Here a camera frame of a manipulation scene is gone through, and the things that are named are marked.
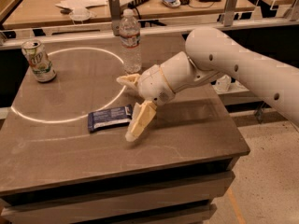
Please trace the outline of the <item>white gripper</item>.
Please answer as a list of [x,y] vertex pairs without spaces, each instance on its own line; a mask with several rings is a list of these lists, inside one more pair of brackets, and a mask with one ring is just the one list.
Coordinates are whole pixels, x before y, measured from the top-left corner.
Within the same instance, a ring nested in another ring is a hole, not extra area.
[[117,82],[132,90],[138,90],[138,94],[148,100],[134,106],[132,120],[125,135],[128,142],[134,142],[155,117],[157,105],[168,103],[175,98],[175,93],[169,87],[162,68],[157,64],[144,71],[141,76],[120,76]]

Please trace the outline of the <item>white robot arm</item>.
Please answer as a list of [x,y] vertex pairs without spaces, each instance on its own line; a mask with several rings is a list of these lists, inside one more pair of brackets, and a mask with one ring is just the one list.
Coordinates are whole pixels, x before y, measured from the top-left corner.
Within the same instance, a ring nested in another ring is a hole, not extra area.
[[245,49],[216,28],[201,27],[189,33],[185,50],[166,62],[142,74],[117,78],[144,99],[134,107],[126,140],[135,141],[154,118],[157,107],[174,99],[180,91],[224,75],[299,125],[299,69]]

